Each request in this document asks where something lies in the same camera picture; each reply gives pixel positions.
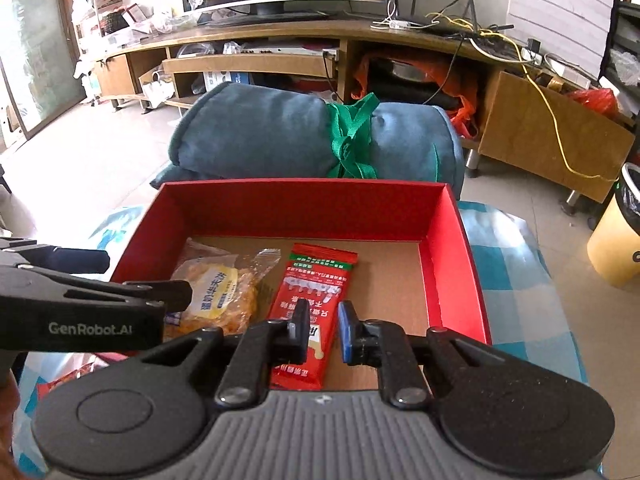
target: rolled blanket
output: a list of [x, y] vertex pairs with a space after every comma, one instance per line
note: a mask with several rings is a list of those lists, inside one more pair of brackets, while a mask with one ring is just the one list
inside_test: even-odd
[[219, 178], [383, 178], [447, 182], [458, 198], [460, 142], [437, 107], [355, 105], [313, 95], [222, 83], [184, 115], [170, 165], [152, 182]]

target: tile floor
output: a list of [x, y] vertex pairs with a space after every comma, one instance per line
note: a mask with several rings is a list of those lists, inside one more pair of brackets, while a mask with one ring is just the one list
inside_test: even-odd
[[[81, 106], [59, 118], [15, 153], [0, 157], [14, 194], [0, 189], [0, 212], [18, 236], [73, 244], [112, 209], [149, 203], [149, 180], [164, 166], [178, 113], [147, 115], [137, 104], [113, 113], [109, 104]], [[616, 413], [605, 458], [611, 480], [640, 477], [640, 279], [618, 290], [591, 268], [586, 215], [569, 218], [558, 199], [566, 190], [505, 164], [483, 159], [481, 176], [466, 179], [464, 200], [484, 202], [524, 218], [536, 235], [580, 345], [591, 385]]]

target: yellow trash can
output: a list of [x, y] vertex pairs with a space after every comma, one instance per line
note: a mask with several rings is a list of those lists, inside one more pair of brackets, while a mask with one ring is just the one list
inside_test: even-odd
[[[640, 273], [640, 168], [627, 163], [620, 187], [587, 243], [591, 265], [613, 286]], [[625, 205], [633, 202], [633, 210]]]

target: checkered tablecloth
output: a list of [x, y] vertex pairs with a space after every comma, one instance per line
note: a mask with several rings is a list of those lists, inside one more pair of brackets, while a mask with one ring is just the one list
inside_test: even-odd
[[[527, 223], [480, 203], [459, 202], [458, 206], [478, 269], [494, 346], [586, 382], [562, 304]], [[87, 248], [107, 250], [113, 269], [142, 213], [141, 207], [112, 213]], [[31, 416], [38, 399], [36, 385], [65, 375], [90, 358], [90, 354], [39, 352], [27, 358], [14, 421], [14, 456], [28, 476], [40, 478], [46, 471], [31, 434]]]

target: cardboard box bottom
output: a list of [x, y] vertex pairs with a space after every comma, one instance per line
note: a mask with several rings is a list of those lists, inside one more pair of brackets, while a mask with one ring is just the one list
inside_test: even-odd
[[[424, 280], [418, 244], [414, 242], [361, 242], [346, 240], [287, 240], [282, 238], [196, 237], [197, 241], [232, 254], [254, 254], [265, 248], [280, 249], [278, 265], [262, 280], [259, 312], [254, 320], [267, 317], [277, 292], [289, 253], [295, 242], [310, 243], [358, 253], [346, 298], [353, 302], [360, 319], [383, 319], [398, 323], [408, 334], [423, 335], [428, 328]], [[336, 334], [323, 381], [325, 390], [377, 389], [373, 368], [349, 367], [342, 362]]]

